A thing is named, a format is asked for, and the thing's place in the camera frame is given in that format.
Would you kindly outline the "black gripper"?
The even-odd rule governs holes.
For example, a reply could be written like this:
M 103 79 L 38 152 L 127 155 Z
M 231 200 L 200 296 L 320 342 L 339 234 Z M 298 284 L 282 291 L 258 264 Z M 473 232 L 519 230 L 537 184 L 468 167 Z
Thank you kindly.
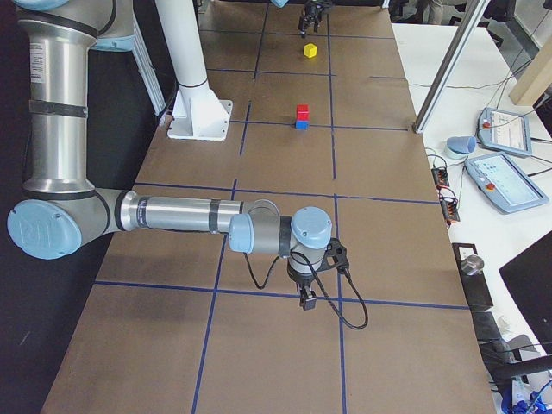
M 311 287 L 314 276 L 307 261 L 299 254 L 292 254 L 287 263 L 288 276 L 298 283 L 299 306 L 303 311 L 316 308 L 317 295 Z
M 305 35 L 310 27 L 313 27 L 313 31 L 317 33 L 320 19 L 328 14 L 330 9 L 330 0 L 308 0 L 304 5 L 303 16 L 298 20 L 299 33 Z

